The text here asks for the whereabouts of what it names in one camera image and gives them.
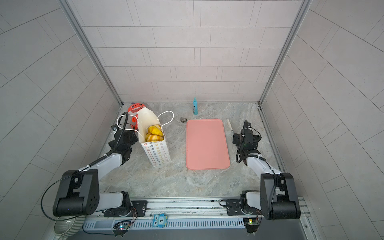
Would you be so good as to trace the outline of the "braided orange pretzel bread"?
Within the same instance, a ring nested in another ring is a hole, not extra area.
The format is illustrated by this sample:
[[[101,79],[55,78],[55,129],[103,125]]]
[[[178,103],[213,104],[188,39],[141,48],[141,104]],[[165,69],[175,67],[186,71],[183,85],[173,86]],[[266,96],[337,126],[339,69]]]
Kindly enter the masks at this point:
[[[146,135],[146,142],[159,142],[163,140],[164,140],[164,137],[162,136],[153,135],[150,133]]]

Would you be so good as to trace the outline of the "white food tongs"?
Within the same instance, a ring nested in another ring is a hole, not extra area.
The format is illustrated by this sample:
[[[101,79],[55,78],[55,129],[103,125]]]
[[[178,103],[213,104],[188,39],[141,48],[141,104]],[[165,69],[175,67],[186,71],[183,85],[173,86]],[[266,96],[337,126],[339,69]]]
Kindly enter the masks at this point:
[[[230,131],[233,133],[234,130],[233,130],[233,128],[232,128],[232,125],[231,125],[231,122],[230,122],[229,119],[227,119],[227,124],[228,124],[228,127],[229,127]]]

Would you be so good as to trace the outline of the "orange half-round bread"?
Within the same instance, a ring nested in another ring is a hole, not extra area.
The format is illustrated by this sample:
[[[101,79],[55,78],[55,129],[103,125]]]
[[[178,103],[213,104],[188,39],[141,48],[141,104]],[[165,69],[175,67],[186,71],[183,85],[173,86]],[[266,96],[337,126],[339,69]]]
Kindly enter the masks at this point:
[[[148,131],[151,135],[156,135],[160,137],[164,136],[162,127],[160,125],[152,125],[148,128]]]

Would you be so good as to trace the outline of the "white paper bag with print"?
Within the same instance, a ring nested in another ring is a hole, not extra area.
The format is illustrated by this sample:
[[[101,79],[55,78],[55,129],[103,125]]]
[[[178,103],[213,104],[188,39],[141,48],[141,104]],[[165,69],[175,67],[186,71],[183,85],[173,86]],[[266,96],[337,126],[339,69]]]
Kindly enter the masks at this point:
[[[166,123],[160,122],[160,117],[171,114],[172,117]],[[137,122],[137,128],[133,131],[138,133],[138,140],[143,147],[153,167],[160,167],[171,162],[170,151],[167,145],[167,138],[164,127],[174,120],[175,114],[172,111],[165,111],[159,115],[148,108],[138,111],[137,115],[128,115],[126,118],[133,118]]]

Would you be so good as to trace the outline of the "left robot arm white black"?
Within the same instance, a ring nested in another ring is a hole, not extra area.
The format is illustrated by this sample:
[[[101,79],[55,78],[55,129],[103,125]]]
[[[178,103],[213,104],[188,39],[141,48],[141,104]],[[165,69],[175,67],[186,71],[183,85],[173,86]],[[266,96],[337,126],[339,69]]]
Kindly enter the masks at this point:
[[[101,193],[99,181],[112,170],[125,164],[131,157],[132,145],[138,141],[135,129],[128,129],[127,112],[122,114],[124,124],[116,125],[115,139],[109,143],[111,150],[79,170],[66,171],[56,181],[59,185],[53,205],[53,216],[45,217],[54,222],[69,221],[94,212],[106,217],[134,216],[133,204],[128,192]]]

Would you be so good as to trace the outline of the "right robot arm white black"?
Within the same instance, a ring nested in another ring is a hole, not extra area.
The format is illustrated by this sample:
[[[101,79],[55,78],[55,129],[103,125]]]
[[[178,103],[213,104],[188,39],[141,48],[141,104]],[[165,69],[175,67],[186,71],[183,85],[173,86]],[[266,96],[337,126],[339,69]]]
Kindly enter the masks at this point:
[[[294,178],[267,162],[258,150],[261,139],[261,134],[247,120],[241,132],[233,135],[236,163],[243,163],[260,176],[260,189],[243,191],[239,200],[220,200],[219,205],[227,209],[229,216],[258,215],[272,221],[299,219],[301,209]]]

